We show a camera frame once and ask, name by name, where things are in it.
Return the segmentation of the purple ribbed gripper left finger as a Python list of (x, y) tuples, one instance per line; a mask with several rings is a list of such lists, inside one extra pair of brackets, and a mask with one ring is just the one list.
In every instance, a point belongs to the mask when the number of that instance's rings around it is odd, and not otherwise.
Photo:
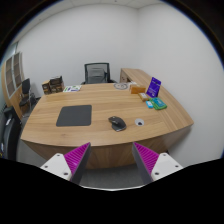
[(90, 152), (91, 143), (88, 142), (71, 150), (65, 155), (56, 153), (41, 166), (41, 169), (79, 185)]

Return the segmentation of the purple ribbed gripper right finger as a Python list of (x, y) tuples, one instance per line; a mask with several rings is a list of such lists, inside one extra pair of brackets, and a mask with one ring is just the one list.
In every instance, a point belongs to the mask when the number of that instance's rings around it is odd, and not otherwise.
[(158, 154), (137, 142), (132, 145), (132, 154), (144, 185), (182, 169), (169, 154)]

